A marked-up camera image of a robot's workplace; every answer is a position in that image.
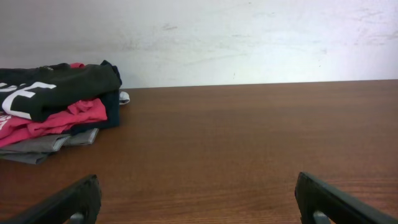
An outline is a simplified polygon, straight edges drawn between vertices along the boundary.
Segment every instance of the pink fabric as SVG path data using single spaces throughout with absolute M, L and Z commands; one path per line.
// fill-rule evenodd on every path
M 84 68 L 85 64 L 83 64 L 83 63 L 71 63 L 70 67 L 71 68 Z
M 105 106 L 100 99 L 80 100 L 65 111 L 52 114 L 43 123 L 17 116 L 0 116 L 0 147 L 47 134 L 60 134 L 75 124 L 107 120 Z

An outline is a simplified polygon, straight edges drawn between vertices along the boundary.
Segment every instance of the black fabric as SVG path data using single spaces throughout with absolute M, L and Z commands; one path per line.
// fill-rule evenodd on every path
M 50 87 L 22 91 L 36 85 Z M 85 68 L 70 68 L 64 63 L 33 69 L 2 68 L 0 111 L 20 117 L 27 116 L 25 118 L 33 121 L 45 121 L 48 116 L 65 110 L 72 103 L 116 91 L 120 86 L 121 82 L 109 63 L 87 65 Z M 21 92 L 28 94 L 30 98 L 17 95 Z M 7 107 L 11 107 L 11 113 L 7 111 Z
M 103 61 L 101 65 L 110 65 L 109 62 Z M 112 66 L 114 74 L 118 78 L 120 85 L 122 84 L 122 80 L 120 78 L 119 70 L 116 66 Z M 99 95 L 98 98 L 101 100 L 102 104 L 104 104 L 106 109 L 106 116 L 108 119 L 106 121 L 99 121 L 95 123 L 87 123 L 87 124 L 78 124 L 74 125 L 71 129 L 63 132 L 63 134 L 78 134 L 85 132 L 87 130 L 93 128 L 113 128 L 119 126 L 120 119 L 119 119 L 119 90 L 114 90 L 107 92 L 105 94 Z

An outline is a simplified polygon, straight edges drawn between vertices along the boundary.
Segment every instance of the table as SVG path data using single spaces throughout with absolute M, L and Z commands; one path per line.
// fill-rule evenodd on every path
M 302 170 L 398 218 L 398 80 L 128 92 L 92 146 L 0 161 L 0 220 L 97 174 L 97 223 L 300 223 Z

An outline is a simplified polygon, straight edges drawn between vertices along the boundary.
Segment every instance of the white wall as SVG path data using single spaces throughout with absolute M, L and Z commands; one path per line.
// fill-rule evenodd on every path
M 0 67 L 116 64 L 123 87 L 398 78 L 397 0 L 1 0 Z

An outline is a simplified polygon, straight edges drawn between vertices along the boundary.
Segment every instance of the pile of clothes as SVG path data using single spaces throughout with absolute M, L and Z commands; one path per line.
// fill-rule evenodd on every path
M 119 126 L 118 68 L 107 61 L 0 69 L 0 158 L 40 164 L 63 146 L 92 144 Z

